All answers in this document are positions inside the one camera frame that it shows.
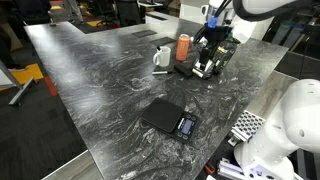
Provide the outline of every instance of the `white mug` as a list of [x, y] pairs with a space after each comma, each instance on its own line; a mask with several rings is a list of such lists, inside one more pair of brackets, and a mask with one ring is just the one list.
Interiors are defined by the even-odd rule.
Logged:
[[170, 64], [171, 49], [161, 46], [160, 50], [153, 56], [153, 63], [160, 67], [166, 67]]

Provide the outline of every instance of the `marble tabletop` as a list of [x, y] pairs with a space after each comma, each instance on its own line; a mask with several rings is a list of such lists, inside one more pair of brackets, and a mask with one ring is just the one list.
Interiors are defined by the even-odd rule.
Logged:
[[[194, 179], [287, 49], [250, 39], [219, 76], [151, 75], [156, 47], [149, 41], [194, 34], [201, 25], [163, 21], [88, 35], [69, 23], [26, 31], [63, 103], [106, 180]], [[158, 34], [138, 38], [131, 33]], [[169, 68], [175, 63], [176, 44]], [[190, 64], [197, 56], [190, 49]], [[182, 144], [141, 123], [143, 110], [166, 99], [200, 118]]]

